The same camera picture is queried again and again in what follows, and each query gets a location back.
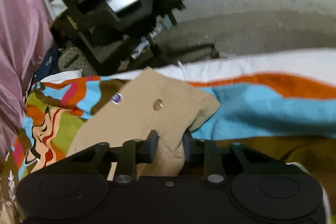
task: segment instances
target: bed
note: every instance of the bed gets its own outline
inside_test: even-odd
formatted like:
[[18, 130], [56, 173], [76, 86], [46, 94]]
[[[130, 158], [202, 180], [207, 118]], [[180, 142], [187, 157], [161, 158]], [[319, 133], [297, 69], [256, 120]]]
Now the bed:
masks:
[[[171, 78], [187, 81], [192, 85], [199, 88], [208, 88], [220, 85], [227, 85], [233, 83], [251, 83], [269, 85], [275, 90], [279, 90], [279, 93], [283, 92], [284, 97], [303, 97], [303, 98], [315, 98], [318, 100], [332, 100], [336, 97], [336, 74], [333, 73], [333, 69], [336, 66], [336, 50], [335, 49], [310, 49], [310, 50], [296, 50], [296, 51], [284, 51], [271, 54], [241, 56], [230, 59], [218, 59], [197, 63], [184, 64], [182, 66], [170, 65], [164, 68], [156, 69], [157, 72]], [[113, 87], [116, 89], [118, 85], [122, 85], [124, 80], [131, 80], [136, 78], [141, 71], [131, 71], [109, 77], [91, 77], [89, 79], [78, 78], [78, 74], [68, 73], [67, 75], [60, 74], [59, 81], [58, 75], [52, 77], [53, 81], [62, 82], [61, 84], [53, 83], [39, 83], [36, 85], [35, 92], [28, 98], [26, 106], [26, 118], [23, 124], [23, 130], [21, 136], [16, 140], [12, 146], [12, 150], [7, 155], [7, 162], [5, 168], [2, 171], [2, 180], [9, 180], [9, 187], [2, 189], [3, 198], [15, 205], [15, 185], [28, 173], [36, 170], [36, 163], [42, 162], [42, 157], [37, 159], [34, 153], [30, 153], [31, 149], [27, 145], [32, 146], [33, 141], [33, 127], [37, 124], [44, 123], [47, 117], [47, 111], [49, 119], [53, 117], [54, 120], [60, 120], [60, 125], [71, 125], [71, 128], [67, 128], [66, 134], [61, 126], [57, 127], [57, 136], [53, 139], [53, 144], [49, 143], [48, 149], [51, 151], [51, 159], [43, 159], [44, 164], [53, 163], [61, 158], [64, 158], [67, 154], [67, 148], [70, 146], [71, 138], [75, 136], [78, 128], [84, 122], [84, 119], [90, 118], [95, 114], [93, 108], [104, 98], [104, 90], [101, 89], [101, 94], [95, 99], [96, 102], [92, 104], [92, 98], [90, 101], [85, 101], [87, 97], [85, 94], [82, 96], [82, 100], [74, 102], [76, 90], [84, 86], [86, 91], [92, 88], [90, 83], [97, 81], [104, 81], [110, 83], [110, 80], [115, 80], [113, 85], [108, 85], [108, 89]], [[48, 98], [52, 97], [51, 103], [46, 103]], [[279, 148], [288, 146], [289, 143], [306, 141], [304, 136], [294, 137], [295, 139], [289, 140], [285, 143], [278, 136], [272, 136], [274, 140], [271, 145], [260, 142], [257, 138], [243, 138], [247, 140], [247, 144], [263, 150], [262, 152], [268, 153], [274, 156], [273, 150], [279, 153]], [[328, 142], [326, 140], [316, 140], [316, 136], [311, 138], [308, 136], [309, 144], [307, 146], [314, 146], [314, 143]], [[219, 145], [226, 146], [231, 140], [219, 141]], [[333, 158], [330, 158], [328, 166], [328, 174], [316, 172], [313, 175], [318, 180], [323, 181], [323, 186], [326, 188], [330, 198], [330, 204], [333, 210], [336, 209], [336, 192], [334, 181], [336, 181], [336, 170], [334, 170]]]

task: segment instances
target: concrete floor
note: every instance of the concrete floor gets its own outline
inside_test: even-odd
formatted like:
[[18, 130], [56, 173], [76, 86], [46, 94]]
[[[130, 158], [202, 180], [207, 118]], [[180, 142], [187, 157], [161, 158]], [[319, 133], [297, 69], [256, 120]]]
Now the concrete floor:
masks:
[[[156, 38], [161, 47], [217, 42], [220, 52], [236, 55], [336, 47], [336, 17], [293, 11], [246, 12], [181, 22]], [[181, 58], [208, 59], [206, 51]]]

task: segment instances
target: white cable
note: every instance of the white cable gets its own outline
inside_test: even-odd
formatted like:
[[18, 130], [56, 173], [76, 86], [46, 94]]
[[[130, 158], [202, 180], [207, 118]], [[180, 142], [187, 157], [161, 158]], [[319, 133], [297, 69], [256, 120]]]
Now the white cable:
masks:
[[[306, 172], [307, 174], [310, 174], [308, 170], [300, 163], [294, 161], [294, 162], [289, 162], [287, 165], [295, 165], [296, 167], [300, 168], [303, 172]], [[327, 194], [327, 191], [324, 189], [323, 185], [320, 183], [322, 192], [323, 192], [323, 197], [322, 197], [322, 202], [323, 202], [323, 207], [325, 211], [325, 220], [326, 224], [331, 224], [331, 207], [330, 207], [330, 202], [329, 202], [329, 197]]]
[[183, 73], [184, 82], [186, 82], [187, 80], [186, 80], [186, 78], [185, 78], [185, 71], [184, 71], [183, 65], [182, 65], [182, 63], [180, 62], [180, 60], [177, 61], [177, 64], [178, 64], [178, 66], [181, 68], [182, 73]]

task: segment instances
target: orange stripe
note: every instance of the orange stripe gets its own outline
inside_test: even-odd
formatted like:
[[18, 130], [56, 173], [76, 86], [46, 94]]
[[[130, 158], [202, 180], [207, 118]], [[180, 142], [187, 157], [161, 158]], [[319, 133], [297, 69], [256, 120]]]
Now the orange stripe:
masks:
[[61, 151], [51, 140], [50, 141], [50, 146], [51, 148], [54, 150], [55, 154], [56, 154], [56, 161], [62, 160], [65, 158], [65, 154], [63, 153], [63, 151]]
[[20, 143], [20, 138], [16, 138], [15, 143], [13, 144], [14, 148], [16, 148], [18, 143]]
[[71, 97], [68, 100], [66, 107], [67, 108], [77, 107], [77, 103], [84, 99], [85, 94], [86, 94], [86, 82], [79, 82], [76, 93], [73, 95], [73, 97]]
[[83, 115], [84, 111], [79, 109], [79, 108], [75, 108], [71, 111], [69, 111], [69, 114], [74, 115], [74, 116], [78, 116], [81, 117]]
[[36, 126], [43, 123], [45, 113], [43, 113], [37, 106], [27, 104], [26, 115], [33, 119], [33, 124]]
[[81, 84], [87, 81], [98, 81], [98, 80], [100, 80], [100, 76], [91, 76], [91, 77], [81, 77], [81, 78], [66, 80], [60, 84], [54, 84], [54, 83], [49, 83], [49, 82], [44, 82], [43, 84], [49, 88], [60, 90], [64, 88], [65, 86], [70, 85], [71, 83], [74, 83], [74, 82]]
[[301, 97], [311, 99], [336, 98], [336, 87], [313, 80], [284, 74], [258, 74], [242, 76], [228, 80], [217, 80], [209, 83], [189, 82], [195, 87], [219, 86], [238, 83], [253, 83], [267, 85], [284, 97]]

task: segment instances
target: chair leg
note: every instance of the chair leg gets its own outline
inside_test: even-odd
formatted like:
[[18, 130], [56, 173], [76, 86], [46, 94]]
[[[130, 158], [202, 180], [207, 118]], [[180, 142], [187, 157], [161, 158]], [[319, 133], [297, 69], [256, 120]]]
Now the chair leg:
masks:
[[94, 54], [91, 52], [90, 48], [88, 45], [89, 41], [85, 43], [86, 37], [82, 32], [76, 33], [72, 37], [72, 43], [78, 47], [82, 53], [84, 54], [85, 58], [89, 61], [89, 63], [92, 65], [92, 67], [95, 69], [95, 71], [98, 73], [98, 75], [104, 75], [104, 68], [101, 66], [99, 61], [96, 59]]
[[111, 75], [118, 72], [118, 67], [121, 61], [126, 60], [141, 42], [140, 38], [130, 37], [120, 44], [117, 49], [102, 63], [104, 68], [103, 75]]
[[162, 51], [161, 51], [160, 47], [157, 44], [154, 43], [154, 40], [153, 40], [153, 38], [151, 37], [150, 34], [146, 35], [146, 39], [149, 42], [150, 49], [151, 49], [151, 52], [153, 53], [154, 57], [161, 56]]
[[167, 15], [168, 15], [168, 17], [169, 17], [169, 20], [170, 20], [171, 24], [172, 24], [173, 26], [176, 26], [176, 25], [177, 25], [177, 21], [176, 21], [176, 18], [175, 18], [175, 16], [174, 16], [173, 12], [170, 11]]
[[211, 50], [216, 49], [215, 45], [213, 43], [210, 44], [202, 44], [202, 45], [195, 45], [195, 46], [190, 46], [190, 47], [185, 47], [185, 48], [180, 48], [180, 49], [174, 49], [170, 50], [168, 52], [165, 52], [167, 55], [185, 55], [190, 52], [195, 52], [199, 51], [205, 48], [210, 48]]

